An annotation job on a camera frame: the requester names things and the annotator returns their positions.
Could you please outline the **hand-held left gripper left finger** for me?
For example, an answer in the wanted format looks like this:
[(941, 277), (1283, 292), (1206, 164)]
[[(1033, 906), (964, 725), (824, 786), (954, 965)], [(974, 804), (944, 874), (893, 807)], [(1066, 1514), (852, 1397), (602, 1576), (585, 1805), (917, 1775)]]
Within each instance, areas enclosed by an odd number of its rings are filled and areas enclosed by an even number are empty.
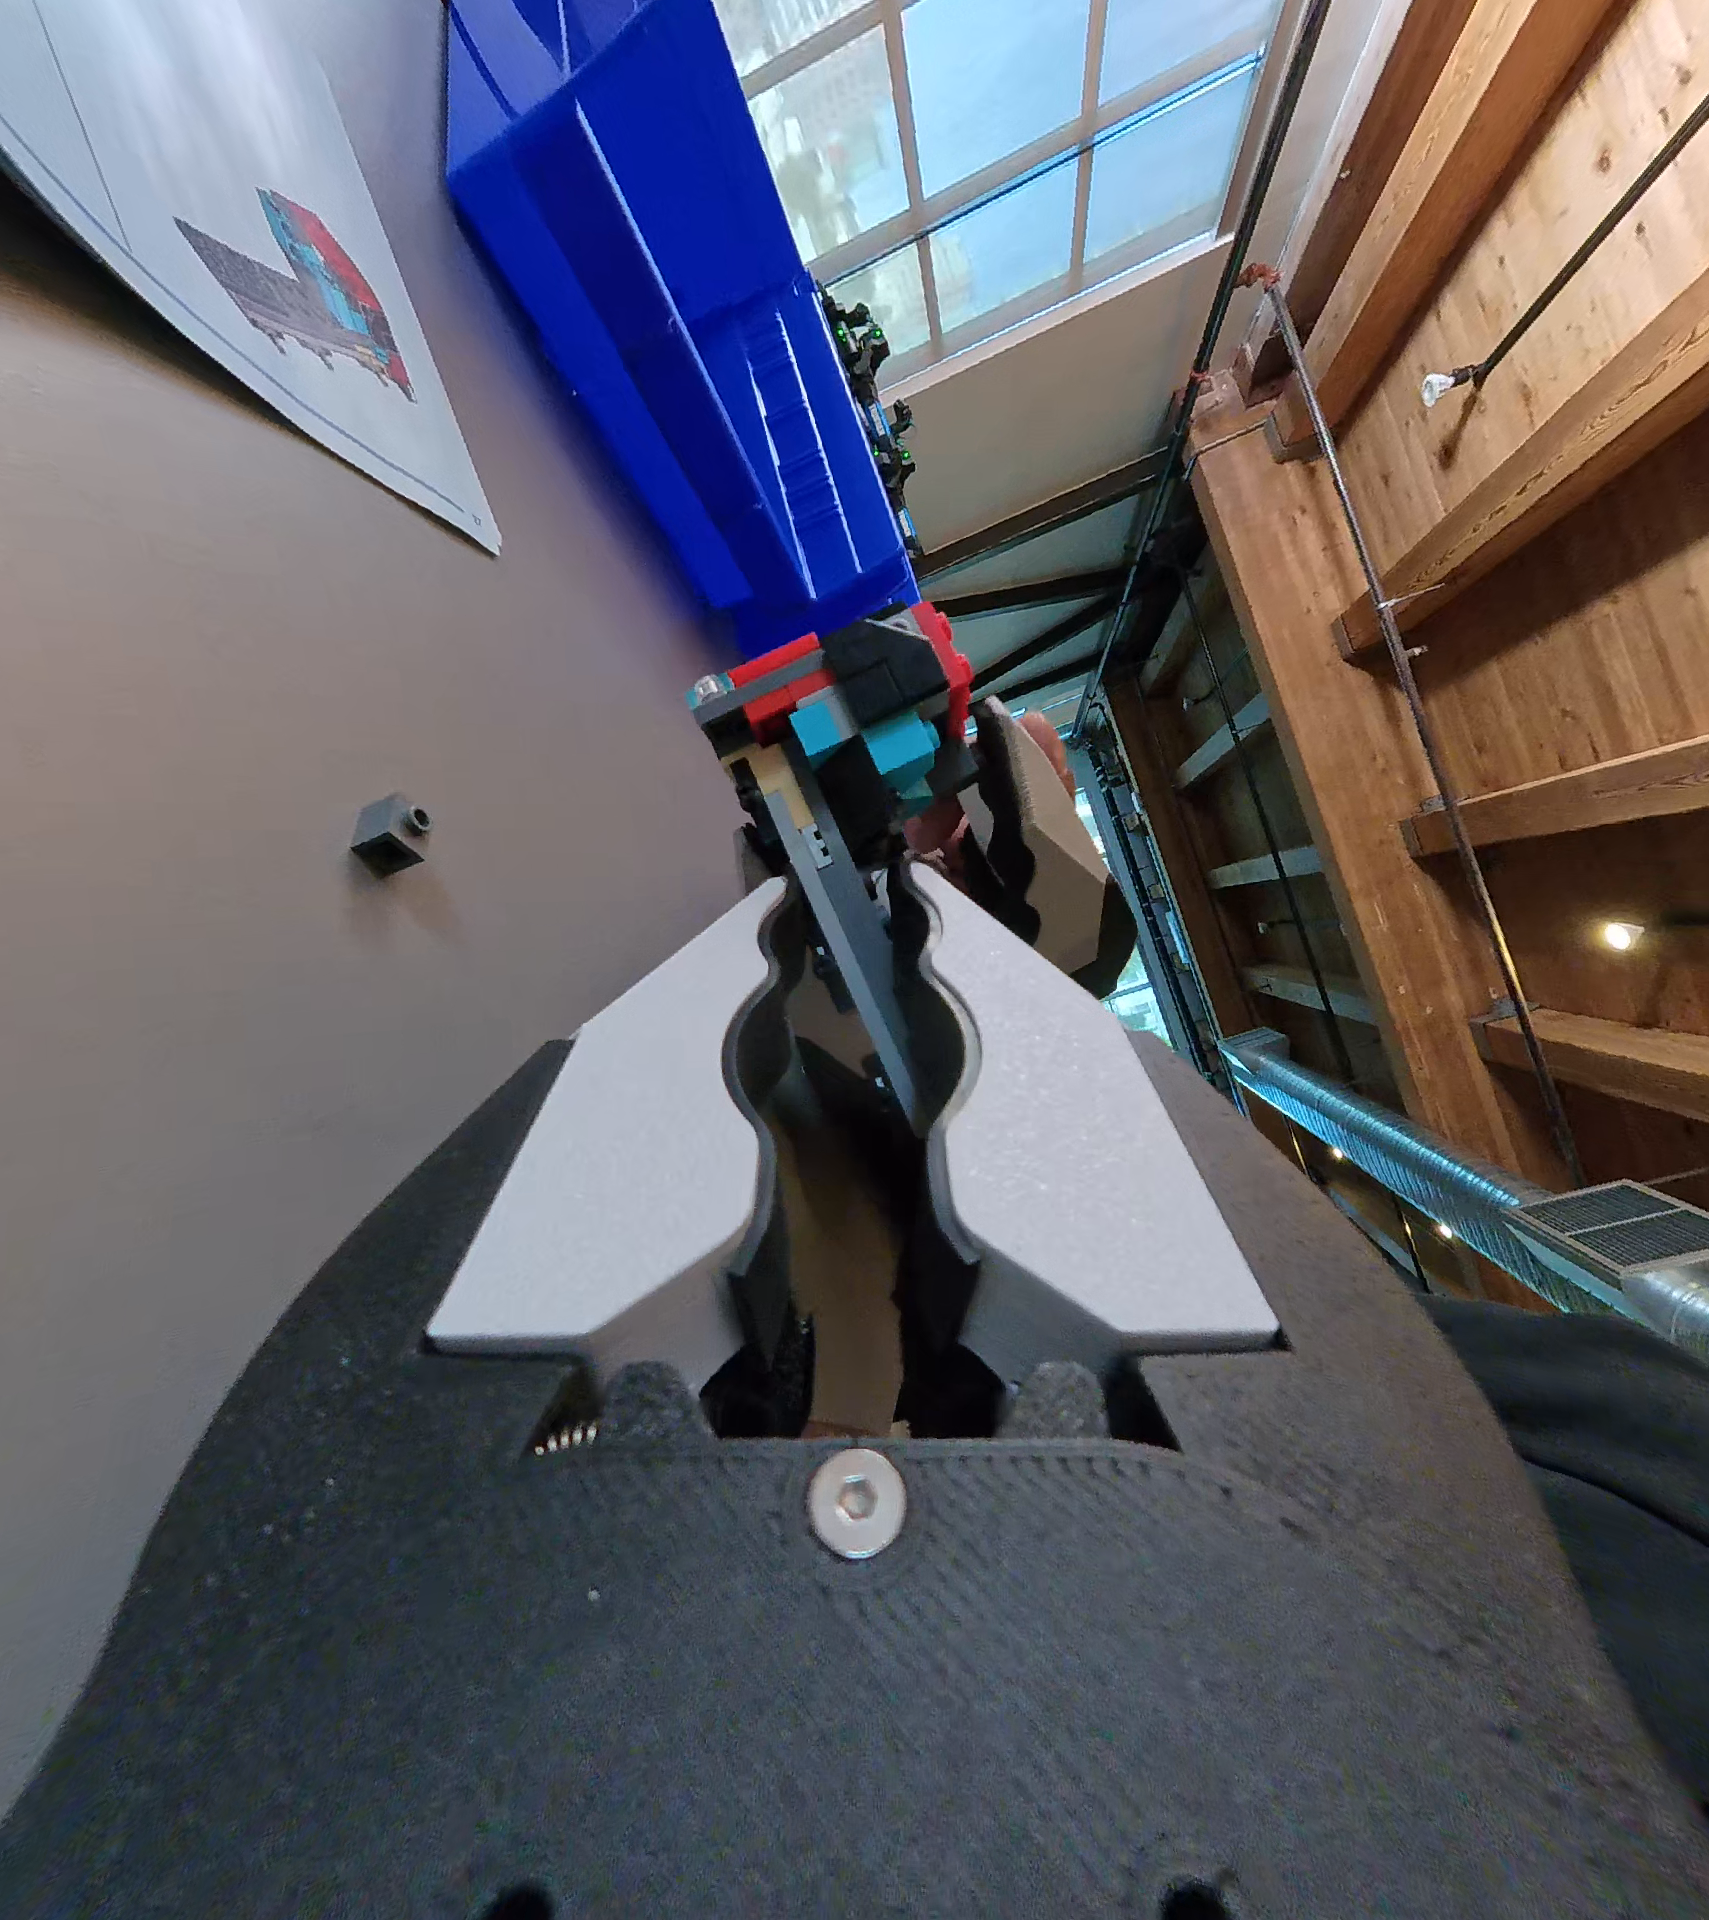
[(436, 1351), (560, 1355), (598, 1381), (705, 1386), (790, 1313), (775, 1143), (805, 956), (788, 878), (758, 884), (587, 1020), (426, 1323)]

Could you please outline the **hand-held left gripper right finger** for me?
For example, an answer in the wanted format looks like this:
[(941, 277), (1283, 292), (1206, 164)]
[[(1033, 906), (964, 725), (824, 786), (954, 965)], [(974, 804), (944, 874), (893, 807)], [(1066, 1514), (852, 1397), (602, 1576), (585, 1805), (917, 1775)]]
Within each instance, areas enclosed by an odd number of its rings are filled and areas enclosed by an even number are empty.
[(964, 1067), (929, 1137), (932, 1198), (972, 1265), (962, 1340), (1002, 1380), (1046, 1362), (1276, 1345), (1272, 1308), (1136, 1033), (927, 866), (919, 971)]

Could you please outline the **toy brick model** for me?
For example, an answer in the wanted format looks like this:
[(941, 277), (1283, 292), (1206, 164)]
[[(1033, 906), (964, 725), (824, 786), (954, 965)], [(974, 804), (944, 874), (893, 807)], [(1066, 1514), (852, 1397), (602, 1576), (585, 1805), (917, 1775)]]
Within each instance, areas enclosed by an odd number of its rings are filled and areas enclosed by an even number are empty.
[(879, 1075), (925, 1137), (941, 1107), (910, 979), (925, 923), (901, 872), (915, 826), (951, 826), (980, 775), (968, 740), (972, 665), (929, 601), (807, 633), (685, 695), (750, 824), (795, 881), (837, 1008), (867, 1027)]

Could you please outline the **person's right hand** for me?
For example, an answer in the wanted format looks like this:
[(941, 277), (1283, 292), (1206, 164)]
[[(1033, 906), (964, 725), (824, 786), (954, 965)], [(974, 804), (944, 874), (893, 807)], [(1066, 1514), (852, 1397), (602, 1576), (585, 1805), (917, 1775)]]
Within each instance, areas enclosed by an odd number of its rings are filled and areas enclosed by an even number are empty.
[(964, 793), (941, 796), (904, 820), (906, 846), (917, 861), (932, 866), (969, 899), (992, 906), (995, 874), (969, 824), (964, 799)]

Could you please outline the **small grey brick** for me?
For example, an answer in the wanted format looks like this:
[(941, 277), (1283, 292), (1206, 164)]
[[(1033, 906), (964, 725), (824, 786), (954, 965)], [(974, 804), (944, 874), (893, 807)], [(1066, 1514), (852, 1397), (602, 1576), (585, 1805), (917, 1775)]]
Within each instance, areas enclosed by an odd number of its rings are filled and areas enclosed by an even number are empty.
[(433, 815), (405, 791), (365, 804), (349, 839), (350, 855), (376, 878), (391, 878), (426, 859)]

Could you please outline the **small blue storage bin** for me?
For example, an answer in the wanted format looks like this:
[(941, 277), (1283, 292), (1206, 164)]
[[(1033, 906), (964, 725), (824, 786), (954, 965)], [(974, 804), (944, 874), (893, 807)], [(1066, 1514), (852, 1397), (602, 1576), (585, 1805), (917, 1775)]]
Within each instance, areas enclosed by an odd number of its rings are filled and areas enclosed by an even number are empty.
[(734, 612), (746, 658), (805, 633), (921, 600), (891, 506), (811, 276), (755, 300), (738, 326), (753, 398), (750, 456), (771, 471), (775, 526), (805, 589), (757, 589)]

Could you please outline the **wooden ceiling beam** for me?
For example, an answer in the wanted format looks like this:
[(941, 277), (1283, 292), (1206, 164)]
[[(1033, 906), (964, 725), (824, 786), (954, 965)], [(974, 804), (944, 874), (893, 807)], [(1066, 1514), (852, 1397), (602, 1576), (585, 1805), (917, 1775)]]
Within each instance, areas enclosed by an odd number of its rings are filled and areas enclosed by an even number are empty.
[(1478, 850), (1709, 810), (1709, 731), (1457, 804)]
[(1314, 456), (1310, 398), (1338, 427), (1372, 392), (1545, 108), (1618, 12), (1613, 1), (1474, 6), (1306, 342), (1304, 370), (1276, 402), (1268, 438), (1278, 459)]
[(1545, 1008), (1531, 1020), (1563, 1085), (1709, 1126), (1709, 1036)]
[(1387, 571), (1408, 626), (1591, 499), (1709, 407), (1709, 266)]

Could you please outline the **hanging spot lamp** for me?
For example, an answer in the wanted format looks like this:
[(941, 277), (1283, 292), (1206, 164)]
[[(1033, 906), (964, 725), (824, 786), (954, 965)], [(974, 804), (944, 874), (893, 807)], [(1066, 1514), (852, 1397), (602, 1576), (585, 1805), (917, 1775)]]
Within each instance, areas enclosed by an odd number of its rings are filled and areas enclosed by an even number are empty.
[(1640, 205), (1645, 193), (1655, 185), (1657, 180), (1676, 164), (1687, 146), (1697, 137), (1700, 132), (1709, 123), (1709, 87), (1701, 99), (1687, 112), (1687, 115), (1678, 121), (1661, 147), (1651, 155), (1651, 160), (1642, 168), (1635, 180), (1622, 191), (1616, 203), (1609, 205), (1608, 213), (1588, 232), (1583, 242), (1569, 254), (1562, 267), (1551, 276), (1548, 286), (1540, 292), (1535, 300), (1523, 308), (1523, 312), (1514, 320), (1508, 332), (1495, 342), (1490, 351), (1481, 358), (1470, 361), (1468, 365), (1457, 365), (1448, 371), (1433, 370), (1428, 371), (1422, 382), (1422, 404), (1426, 410), (1433, 410), (1440, 400), (1456, 390), (1474, 390), (1479, 392), (1492, 371), (1495, 371), (1522, 344), (1522, 339), (1538, 326), (1538, 322), (1551, 310), (1559, 295), (1569, 288), (1577, 274), (1595, 258), (1601, 246), (1622, 228), (1630, 213)]

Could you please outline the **rusty ceiling rod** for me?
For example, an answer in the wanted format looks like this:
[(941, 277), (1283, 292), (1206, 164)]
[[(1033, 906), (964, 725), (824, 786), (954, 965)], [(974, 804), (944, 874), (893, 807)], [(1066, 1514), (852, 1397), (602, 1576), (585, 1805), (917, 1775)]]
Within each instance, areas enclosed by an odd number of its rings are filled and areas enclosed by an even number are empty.
[(1295, 371), (1302, 386), (1302, 396), (1306, 402), (1307, 421), (1314, 434), (1314, 441), (1319, 447), (1322, 457), (1330, 468), (1330, 475), (1333, 479), (1340, 506), (1347, 520), (1347, 534), (1355, 546), (1355, 554), (1361, 564), (1370, 606), (1377, 615), (1377, 626), (1394, 663), (1396, 684), (1409, 708), (1409, 716), (1418, 731), (1418, 742), (1428, 760), (1430, 772), (1436, 780), (1437, 796), (1444, 804), (1444, 817), (1448, 824), (1452, 846), (1463, 869), (1478, 920), (1483, 927), (1483, 934), (1488, 936), (1493, 960), (1501, 973), (1501, 979), (1508, 992), (1508, 1002), (1512, 1005), (1512, 1017), (1522, 1033), (1523, 1051), (1528, 1055), (1530, 1067), (1538, 1081), (1542, 1105), (1548, 1116), (1548, 1126), (1553, 1136), (1556, 1150), (1562, 1161), (1565, 1163), (1574, 1185), (1586, 1188), (1588, 1168), (1581, 1154), (1581, 1145), (1574, 1129), (1559, 1081), (1556, 1080), (1553, 1070), (1550, 1067), (1545, 1047), (1540, 1037), (1540, 1027), (1535, 1021), (1535, 1008), (1530, 1002), (1530, 995), (1526, 993), (1522, 968), (1515, 957), (1514, 945), (1510, 941), (1508, 929), (1499, 918), (1495, 899), (1492, 896), (1488, 872), (1483, 868), (1481, 855), (1474, 848), (1474, 842), (1463, 817), (1457, 783), (1449, 775), (1444, 764), (1444, 754), (1433, 727), (1432, 711), (1418, 684), (1412, 653), (1409, 653), (1405, 636), (1402, 633), (1402, 628), (1397, 624), (1396, 606), (1391, 603), (1386, 580), (1381, 576), (1381, 568), (1374, 558), (1370, 539), (1361, 526), (1360, 509), (1347, 488), (1347, 471), (1341, 464), (1338, 438), (1333, 434), (1333, 427), (1330, 426), (1330, 420), (1326, 417), (1322, 398), (1318, 396), (1318, 390), (1314, 388), (1307, 376), (1306, 351), (1299, 342), (1299, 328), (1294, 322), (1294, 316), (1289, 312), (1289, 303), (1282, 286), (1282, 274), (1273, 264), (1254, 262), (1242, 267), (1240, 280), (1242, 284), (1260, 289), (1262, 298), (1268, 302), (1272, 310), (1273, 324), (1283, 337), (1283, 345), (1288, 350), (1292, 370)]

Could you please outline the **person's dark clothing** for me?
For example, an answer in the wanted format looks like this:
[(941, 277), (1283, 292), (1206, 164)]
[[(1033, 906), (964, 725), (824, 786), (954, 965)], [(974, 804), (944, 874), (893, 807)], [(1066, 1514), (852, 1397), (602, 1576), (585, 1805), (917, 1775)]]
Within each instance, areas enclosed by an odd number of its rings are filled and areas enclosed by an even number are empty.
[(1709, 1367), (1620, 1316), (1428, 1310), (1534, 1477), (1645, 1727), (1709, 1817)]

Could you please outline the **large blue storage bin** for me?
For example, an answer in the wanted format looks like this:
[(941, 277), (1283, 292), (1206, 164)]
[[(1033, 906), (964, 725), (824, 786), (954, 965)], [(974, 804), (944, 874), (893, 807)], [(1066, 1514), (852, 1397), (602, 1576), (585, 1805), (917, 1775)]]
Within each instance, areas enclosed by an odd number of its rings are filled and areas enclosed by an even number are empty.
[(712, 4), (448, 4), (445, 180), (715, 610), (799, 606), (748, 332), (803, 289)]

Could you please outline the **large paned window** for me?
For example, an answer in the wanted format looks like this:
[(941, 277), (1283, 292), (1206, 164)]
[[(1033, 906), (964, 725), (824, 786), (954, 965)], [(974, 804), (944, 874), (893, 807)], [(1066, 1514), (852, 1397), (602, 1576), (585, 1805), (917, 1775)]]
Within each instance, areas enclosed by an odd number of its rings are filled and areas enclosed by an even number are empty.
[(1243, 195), (1280, 1), (719, 1), (803, 262), (891, 384), (1183, 258)]

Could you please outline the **building instruction booklet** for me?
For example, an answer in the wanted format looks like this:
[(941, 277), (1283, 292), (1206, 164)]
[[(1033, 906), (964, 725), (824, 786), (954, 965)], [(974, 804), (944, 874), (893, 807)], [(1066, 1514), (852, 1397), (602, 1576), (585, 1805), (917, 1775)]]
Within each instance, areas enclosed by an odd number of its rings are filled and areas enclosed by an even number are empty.
[(0, 1), (0, 162), (292, 427), (498, 554), (290, 4)]

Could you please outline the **silver ventilation duct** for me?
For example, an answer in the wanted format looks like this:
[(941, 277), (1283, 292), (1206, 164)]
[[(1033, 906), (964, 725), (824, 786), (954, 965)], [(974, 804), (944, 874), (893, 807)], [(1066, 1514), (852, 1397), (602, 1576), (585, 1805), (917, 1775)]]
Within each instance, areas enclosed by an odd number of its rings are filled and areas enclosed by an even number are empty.
[(1350, 1163), (1553, 1308), (1618, 1313), (1709, 1367), (1708, 1276), (1651, 1272), (1618, 1286), (1569, 1274), (1540, 1257), (1506, 1221), (1510, 1208), (1559, 1193), (1476, 1159), (1415, 1120), (1295, 1063), (1288, 1037), (1273, 1027), (1230, 1036), (1219, 1051), (1243, 1092), (1341, 1150)]

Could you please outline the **duct vent grille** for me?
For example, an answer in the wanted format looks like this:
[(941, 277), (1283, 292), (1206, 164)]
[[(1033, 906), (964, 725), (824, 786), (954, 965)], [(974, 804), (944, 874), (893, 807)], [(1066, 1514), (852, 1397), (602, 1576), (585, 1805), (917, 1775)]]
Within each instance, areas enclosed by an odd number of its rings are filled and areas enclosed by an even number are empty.
[(1540, 1257), (1605, 1284), (1649, 1274), (1709, 1278), (1709, 1212), (1618, 1180), (1528, 1201), (1506, 1221)]

